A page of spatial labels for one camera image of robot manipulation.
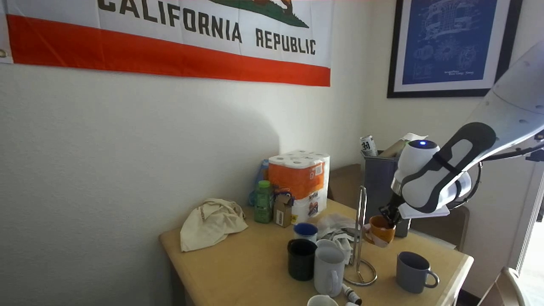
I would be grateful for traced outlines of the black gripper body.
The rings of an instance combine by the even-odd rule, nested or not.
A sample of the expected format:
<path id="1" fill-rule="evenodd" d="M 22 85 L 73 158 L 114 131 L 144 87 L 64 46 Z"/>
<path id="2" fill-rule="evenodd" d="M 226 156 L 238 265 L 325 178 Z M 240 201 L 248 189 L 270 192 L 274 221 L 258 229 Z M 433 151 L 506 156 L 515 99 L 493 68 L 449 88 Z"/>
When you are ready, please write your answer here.
<path id="1" fill-rule="evenodd" d="M 387 204 L 379 207 L 381 216 L 389 226 L 396 226 L 401 221 L 399 206 L 404 202 L 403 197 L 393 195 Z"/>

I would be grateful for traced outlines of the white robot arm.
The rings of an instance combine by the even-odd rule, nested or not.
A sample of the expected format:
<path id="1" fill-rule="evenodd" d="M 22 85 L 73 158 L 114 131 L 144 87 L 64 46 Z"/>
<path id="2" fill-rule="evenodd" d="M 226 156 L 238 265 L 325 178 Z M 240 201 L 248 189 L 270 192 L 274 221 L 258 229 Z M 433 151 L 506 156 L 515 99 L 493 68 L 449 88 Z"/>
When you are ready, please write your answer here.
<path id="1" fill-rule="evenodd" d="M 391 182 L 393 197 L 379 214 L 401 219 L 447 216 L 471 187 L 467 170 L 501 158 L 506 150 L 544 129 L 544 42 L 522 54 L 488 90 L 469 119 L 444 146 L 410 141 Z"/>

